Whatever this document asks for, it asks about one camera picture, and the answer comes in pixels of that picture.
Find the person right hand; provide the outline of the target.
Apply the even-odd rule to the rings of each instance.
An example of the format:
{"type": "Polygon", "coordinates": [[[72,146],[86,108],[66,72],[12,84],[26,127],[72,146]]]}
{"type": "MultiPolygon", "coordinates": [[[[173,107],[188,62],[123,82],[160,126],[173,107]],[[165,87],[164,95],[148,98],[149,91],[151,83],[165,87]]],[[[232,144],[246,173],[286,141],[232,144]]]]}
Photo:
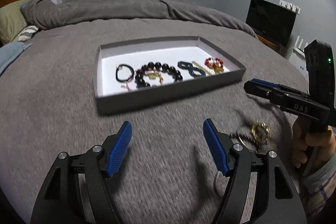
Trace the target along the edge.
{"type": "Polygon", "coordinates": [[[293,151],[292,163],[299,168],[308,161],[306,150],[308,147],[318,147],[319,151],[312,165],[313,170],[323,167],[335,153],[335,134],[333,128],[328,126],[325,132],[311,134],[308,121],[298,117],[292,127],[293,151]]]}

